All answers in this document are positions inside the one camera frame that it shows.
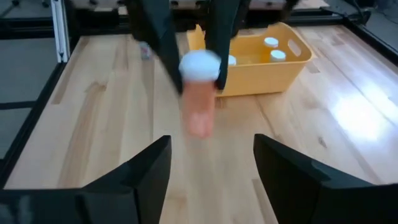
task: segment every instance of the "bottle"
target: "bottle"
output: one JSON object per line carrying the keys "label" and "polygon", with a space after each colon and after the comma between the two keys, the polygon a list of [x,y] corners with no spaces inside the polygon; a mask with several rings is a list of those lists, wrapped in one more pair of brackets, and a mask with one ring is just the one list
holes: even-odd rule
{"label": "bottle", "polygon": [[262,55],[262,62],[269,63],[271,51],[275,50],[279,46],[279,41],[273,37],[266,37],[264,39],[264,45],[266,46],[266,49]]}
{"label": "bottle", "polygon": [[271,62],[284,62],[286,61],[286,54],[281,50],[271,51]]}
{"label": "bottle", "polygon": [[152,50],[147,42],[139,42],[139,46],[141,49],[141,59],[148,60],[152,56]]}
{"label": "bottle", "polygon": [[264,45],[270,48],[277,48],[279,46],[279,41],[273,37],[266,37],[264,39]]}
{"label": "bottle", "polygon": [[236,57],[229,55],[228,56],[228,65],[236,65]]}
{"label": "bottle", "polygon": [[192,50],[181,59],[184,82],[182,118],[189,134],[207,138],[212,134],[215,112],[215,81],[221,59],[210,50]]}

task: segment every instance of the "yellow basket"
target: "yellow basket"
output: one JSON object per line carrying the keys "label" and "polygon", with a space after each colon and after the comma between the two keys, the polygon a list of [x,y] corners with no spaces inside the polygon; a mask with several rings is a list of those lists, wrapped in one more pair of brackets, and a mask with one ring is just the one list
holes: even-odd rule
{"label": "yellow basket", "polygon": [[[200,26],[188,32],[187,37],[190,50],[205,48]],[[270,61],[273,49],[264,45],[266,37],[278,39],[276,49],[286,53],[286,61]],[[228,67],[226,86],[219,96],[285,91],[312,58],[310,47],[284,23],[269,26],[263,34],[238,35],[231,40],[229,54],[236,58],[237,64]]]}

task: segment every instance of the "black frame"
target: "black frame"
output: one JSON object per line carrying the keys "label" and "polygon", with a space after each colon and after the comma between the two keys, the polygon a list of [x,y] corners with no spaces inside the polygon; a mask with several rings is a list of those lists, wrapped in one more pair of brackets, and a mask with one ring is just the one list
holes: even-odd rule
{"label": "black frame", "polygon": [[[259,11],[249,11],[248,17],[257,18],[256,13],[264,13]],[[364,11],[364,17],[359,13],[352,15],[342,15],[331,12],[328,8],[319,9],[297,9],[292,12],[290,17],[284,21],[290,26],[328,26],[342,25],[356,34],[363,41],[377,50],[381,55],[385,56],[394,65],[398,65],[398,51],[376,37],[367,30],[366,23],[370,17],[370,12]],[[105,35],[105,34],[128,34],[129,26],[127,16],[119,16],[117,11],[111,12],[89,12],[78,11],[78,17],[84,17],[85,23],[70,31],[73,36],[70,45],[71,52],[76,46],[81,35]],[[200,13],[196,10],[178,10],[173,9],[174,21],[176,23],[177,32],[186,31],[195,28],[196,23],[200,23]],[[256,28],[267,26],[262,19],[248,19],[245,28]],[[0,39],[28,39],[28,38],[48,38],[54,37],[52,18],[36,18],[36,19],[3,19],[0,21]],[[19,130],[10,149],[4,159],[0,159],[0,188],[4,188],[26,142],[29,139],[47,101],[57,84],[65,63],[59,63],[49,80],[47,81],[40,96],[35,102],[17,102],[10,105],[3,105],[4,108],[10,106],[26,106],[32,108],[27,119]]]}

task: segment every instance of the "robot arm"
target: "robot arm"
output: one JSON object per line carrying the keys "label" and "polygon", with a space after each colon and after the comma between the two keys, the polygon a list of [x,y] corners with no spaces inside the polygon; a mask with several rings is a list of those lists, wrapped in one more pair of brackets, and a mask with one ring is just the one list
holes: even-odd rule
{"label": "robot arm", "polygon": [[[69,0],[77,8],[117,7],[117,0]],[[237,35],[251,8],[251,0],[208,0],[202,1],[200,17],[196,21],[206,30],[206,48],[221,58],[220,75],[216,87],[223,90],[228,73],[228,55],[231,38]],[[284,6],[273,11],[269,24],[285,19],[299,0],[286,0]],[[147,42],[163,63],[176,91],[181,94],[183,81],[178,69],[180,55],[170,0],[125,0],[132,36]],[[268,6],[263,0],[253,3]]]}

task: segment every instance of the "metal frame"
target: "metal frame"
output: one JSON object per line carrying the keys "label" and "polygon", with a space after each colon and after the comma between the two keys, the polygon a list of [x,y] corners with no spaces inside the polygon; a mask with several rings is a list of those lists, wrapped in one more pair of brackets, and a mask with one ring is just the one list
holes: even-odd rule
{"label": "metal frame", "polygon": [[[81,35],[105,35],[105,34],[128,34],[129,26],[126,16],[119,16],[117,11],[111,12],[75,12],[75,15],[81,17],[84,23],[81,27],[69,30],[73,38],[69,44],[68,30],[66,23],[66,8],[63,0],[52,0],[53,13],[57,15],[52,18],[38,19],[5,19],[0,21],[0,26],[5,24],[5,29],[0,29],[0,39],[22,39],[22,38],[48,38],[55,37],[57,41],[58,65],[55,67],[48,82],[42,90],[39,98],[35,102],[15,102],[0,104],[0,110],[3,108],[32,108],[27,119],[19,130],[9,151],[4,159],[0,159],[0,188],[3,188],[26,144],[31,132],[40,118],[47,101],[52,94],[58,79],[61,76],[66,62],[73,51]],[[250,11],[248,14],[247,28],[264,27],[267,25],[256,15],[256,11]],[[370,12],[364,12],[364,21],[370,17]],[[186,31],[194,29],[195,24],[200,22],[200,13],[195,10],[176,10],[173,9],[174,21],[177,31]],[[364,22],[359,14],[344,16],[330,12],[328,9],[301,9],[294,10],[285,23],[290,26],[327,26],[342,25],[356,34],[359,38],[368,43],[385,58],[389,59],[394,65],[398,65],[398,51],[376,37],[361,23]]]}

